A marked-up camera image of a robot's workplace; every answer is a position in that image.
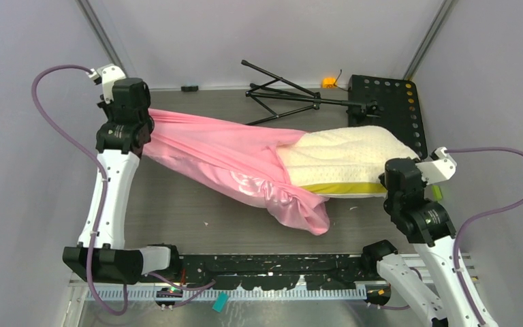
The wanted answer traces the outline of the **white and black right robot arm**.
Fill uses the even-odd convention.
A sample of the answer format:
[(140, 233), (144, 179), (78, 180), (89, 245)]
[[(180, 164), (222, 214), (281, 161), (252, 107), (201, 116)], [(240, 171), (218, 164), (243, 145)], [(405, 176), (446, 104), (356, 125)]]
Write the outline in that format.
[(432, 161), (398, 158), (387, 161), (379, 177), (387, 189), (385, 212), (414, 246), (436, 290), (407, 266), (388, 240), (363, 248), (362, 272), (369, 279), (385, 279), (424, 326), (497, 326), (455, 248), (456, 229), (449, 214), (425, 197), (427, 186), (447, 181), (455, 172), (456, 162), (449, 155)]

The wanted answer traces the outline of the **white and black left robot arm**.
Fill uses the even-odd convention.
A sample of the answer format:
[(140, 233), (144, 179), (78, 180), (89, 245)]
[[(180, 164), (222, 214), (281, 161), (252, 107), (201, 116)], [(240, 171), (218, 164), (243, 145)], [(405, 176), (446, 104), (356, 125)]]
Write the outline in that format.
[(182, 272), (176, 246), (125, 247), (129, 192), (154, 129), (148, 112), (150, 92), (140, 78), (102, 85), (105, 97), (98, 106), (107, 121), (96, 134), (97, 176), (91, 207), (77, 244), (64, 248), (62, 260), (86, 282), (134, 285), (147, 282), (151, 273), (173, 282)]

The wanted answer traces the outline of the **pink pillowcase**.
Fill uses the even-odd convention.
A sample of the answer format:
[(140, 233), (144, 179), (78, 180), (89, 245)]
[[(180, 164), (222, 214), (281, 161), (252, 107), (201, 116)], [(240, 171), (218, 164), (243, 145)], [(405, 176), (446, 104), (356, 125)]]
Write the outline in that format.
[(280, 224), (314, 235), (330, 228), (326, 198), (292, 184), (278, 156), (305, 134), (150, 109), (155, 128), (144, 155), (225, 196), (264, 208)]

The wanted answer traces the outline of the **cream textured pillow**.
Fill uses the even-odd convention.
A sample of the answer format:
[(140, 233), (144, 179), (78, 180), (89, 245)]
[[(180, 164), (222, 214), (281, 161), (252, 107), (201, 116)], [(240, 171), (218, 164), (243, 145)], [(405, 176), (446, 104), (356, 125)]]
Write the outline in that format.
[(390, 131), (372, 125), (310, 132), (276, 152), (292, 185), (327, 198), (383, 198), (379, 176), (386, 161), (419, 159)]

